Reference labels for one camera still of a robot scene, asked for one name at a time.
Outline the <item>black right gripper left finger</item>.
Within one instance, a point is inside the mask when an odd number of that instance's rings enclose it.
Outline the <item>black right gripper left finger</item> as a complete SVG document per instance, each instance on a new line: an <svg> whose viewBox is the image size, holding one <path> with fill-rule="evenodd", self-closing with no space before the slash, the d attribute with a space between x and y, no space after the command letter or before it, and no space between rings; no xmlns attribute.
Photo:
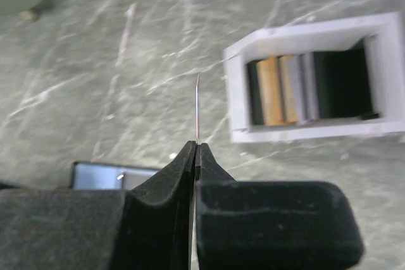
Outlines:
<svg viewBox="0 0 405 270"><path fill-rule="evenodd" d="M195 156L132 190L2 190L1 268L189 269Z"/></svg>

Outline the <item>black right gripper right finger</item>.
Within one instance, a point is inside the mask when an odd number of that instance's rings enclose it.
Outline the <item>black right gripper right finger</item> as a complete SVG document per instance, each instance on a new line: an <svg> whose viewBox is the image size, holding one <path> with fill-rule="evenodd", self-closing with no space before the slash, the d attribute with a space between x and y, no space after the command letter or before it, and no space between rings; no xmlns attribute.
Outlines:
<svg viewBox="0 0 405 270"><path fill-rule="evenodd" d="M349 269L364 243L343 191L325 181L237 181L197 149L201 269Z"/></svg>

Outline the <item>black card holder wallet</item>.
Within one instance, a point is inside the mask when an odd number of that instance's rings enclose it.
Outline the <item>black card holder wallet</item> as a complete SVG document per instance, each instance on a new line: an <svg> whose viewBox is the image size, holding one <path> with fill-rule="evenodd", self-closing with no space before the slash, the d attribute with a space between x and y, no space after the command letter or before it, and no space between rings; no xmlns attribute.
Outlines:
<svg viewBox="0 0 405 270"><path fill-rule="evenodd" d="M158 168L76 161L70 186L74 190L131 190L148 180Z"/></svg>

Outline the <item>grey credit card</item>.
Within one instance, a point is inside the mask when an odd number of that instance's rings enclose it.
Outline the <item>grey credit card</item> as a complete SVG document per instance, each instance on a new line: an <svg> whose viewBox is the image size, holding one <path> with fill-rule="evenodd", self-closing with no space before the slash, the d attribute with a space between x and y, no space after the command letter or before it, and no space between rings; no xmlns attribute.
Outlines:
<svg viewBox="0 0 405 270"><path fill-rule="evenodd" d="M197 75L196 86L195 86L195 116L196 116L196 144L200 143L200 115L199 115L199 83L200 74Z"/></svg>

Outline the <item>white card tray box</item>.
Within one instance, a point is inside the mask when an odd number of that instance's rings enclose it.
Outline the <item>white card tray box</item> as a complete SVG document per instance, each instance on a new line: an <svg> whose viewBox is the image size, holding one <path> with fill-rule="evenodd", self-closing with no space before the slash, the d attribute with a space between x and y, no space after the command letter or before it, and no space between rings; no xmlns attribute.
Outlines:
<svg viewBox="0 0 405 270"><path fill-rule="evenodd" d="M399 13L263 28L226 48L235 143L404 130Z"/></svg>

